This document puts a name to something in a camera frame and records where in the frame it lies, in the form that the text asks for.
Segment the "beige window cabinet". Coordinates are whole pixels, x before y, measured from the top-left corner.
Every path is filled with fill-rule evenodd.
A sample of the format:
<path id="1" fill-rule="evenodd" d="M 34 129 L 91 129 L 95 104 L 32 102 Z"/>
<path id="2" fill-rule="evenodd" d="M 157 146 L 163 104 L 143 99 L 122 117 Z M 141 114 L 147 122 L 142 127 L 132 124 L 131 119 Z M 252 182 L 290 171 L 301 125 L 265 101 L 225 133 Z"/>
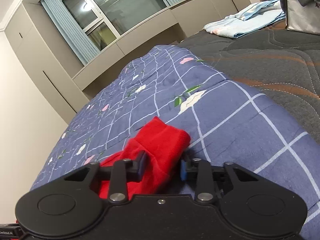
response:
<path id="1" fill-rule="evenodd" d="M 206 23 L 262 0 L 183 0 L 114 40 L 83 65 L 40 0 L 1 0 L 1 31 L 35 86 L 65 122 L 113 80 L 121 66 L 157 44 L 179 43 Z"/>

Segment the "light blue curtain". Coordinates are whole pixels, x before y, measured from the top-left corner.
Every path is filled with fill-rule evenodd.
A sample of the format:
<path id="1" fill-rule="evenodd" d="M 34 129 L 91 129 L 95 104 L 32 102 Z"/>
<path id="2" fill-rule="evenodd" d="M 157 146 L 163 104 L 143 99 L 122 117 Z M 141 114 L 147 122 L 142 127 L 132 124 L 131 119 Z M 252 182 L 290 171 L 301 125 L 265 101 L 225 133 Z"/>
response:
<path id="1" fill-rule="evenodd" d="M 163 1 L 166 5 L 165 8 L 167 8 L 183 0 Z M 40 2 L 60 34 L 83 65 L 87 65 L 101 52 L 80 28 L 80 25 L 78 25 L 62 0 L 40 0 Z"/>

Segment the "grey white bag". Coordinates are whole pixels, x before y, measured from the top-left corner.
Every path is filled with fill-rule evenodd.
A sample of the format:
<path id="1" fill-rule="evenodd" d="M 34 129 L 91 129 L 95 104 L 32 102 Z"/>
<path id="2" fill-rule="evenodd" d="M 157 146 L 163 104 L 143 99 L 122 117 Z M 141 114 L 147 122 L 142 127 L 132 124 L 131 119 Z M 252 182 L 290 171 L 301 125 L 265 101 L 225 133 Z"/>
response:
<path id="1" fill-rule="evenodd" d="M 319 34 L 319 0 L 280 0 L 280 5 L 288 30 Z"/>

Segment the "red pants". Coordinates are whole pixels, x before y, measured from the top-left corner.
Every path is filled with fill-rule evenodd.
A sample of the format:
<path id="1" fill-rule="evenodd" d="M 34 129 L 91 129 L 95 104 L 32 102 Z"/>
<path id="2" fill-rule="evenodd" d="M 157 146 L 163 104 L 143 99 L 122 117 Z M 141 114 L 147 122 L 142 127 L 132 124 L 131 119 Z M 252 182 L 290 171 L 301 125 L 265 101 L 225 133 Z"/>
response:
<path id="1" fill-rule="evenodd" d="M 183 151 L 190 144 L 189 134 L 154 117 L 144 125 L 125 148 L 100 163 L 101 167 L 112 166 L 120 159 L 135 159 L 140 151 L 145 151 L 146 166 L 140 182 L 128 182 L 129 198 L 134 194 L 155 194 L 170 180 L 174 167 Z"/>

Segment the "window with white frame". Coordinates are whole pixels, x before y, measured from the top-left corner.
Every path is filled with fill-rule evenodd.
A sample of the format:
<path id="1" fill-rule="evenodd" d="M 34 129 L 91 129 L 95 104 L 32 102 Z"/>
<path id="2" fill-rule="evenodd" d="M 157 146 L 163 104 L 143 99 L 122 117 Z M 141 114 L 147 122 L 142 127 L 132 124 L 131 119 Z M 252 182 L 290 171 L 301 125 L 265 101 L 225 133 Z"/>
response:
<path id="1" fill-rule="evenodd" d="M 62 0 L 99 50 L 166 7 L 163 0 Z"/>

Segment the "blue floral checked quilt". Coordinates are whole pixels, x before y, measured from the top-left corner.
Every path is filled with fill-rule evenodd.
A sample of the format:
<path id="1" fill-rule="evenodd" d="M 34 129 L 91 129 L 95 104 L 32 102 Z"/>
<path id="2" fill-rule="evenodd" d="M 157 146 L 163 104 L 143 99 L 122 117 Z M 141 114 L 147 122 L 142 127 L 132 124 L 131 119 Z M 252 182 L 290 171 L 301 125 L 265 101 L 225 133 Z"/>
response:
<path id="1" fill-rule="evenodd" d="M 235 162 L 300 195 L 308 207 L 301 234 L 319 239 L 319 144 L 265 92 L 176 46 L 155 46 L 86 103 L 33 188 L 111 158 L 154 117 L 190 135 L 189 155 Z"/>

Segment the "light blue folded bedding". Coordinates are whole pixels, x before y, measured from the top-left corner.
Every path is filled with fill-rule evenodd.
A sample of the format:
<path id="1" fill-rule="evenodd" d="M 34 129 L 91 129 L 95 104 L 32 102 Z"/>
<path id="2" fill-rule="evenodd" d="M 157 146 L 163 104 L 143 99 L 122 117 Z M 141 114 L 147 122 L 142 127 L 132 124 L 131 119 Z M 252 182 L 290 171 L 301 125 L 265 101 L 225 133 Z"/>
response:
<path id="1" fill-rule="evenodd" d="M 268 0 L 250 4 L 236 14 L 206 24 L 203 29 L 210 34 L 237 39 L 285 18 L 280 0 Z"/>

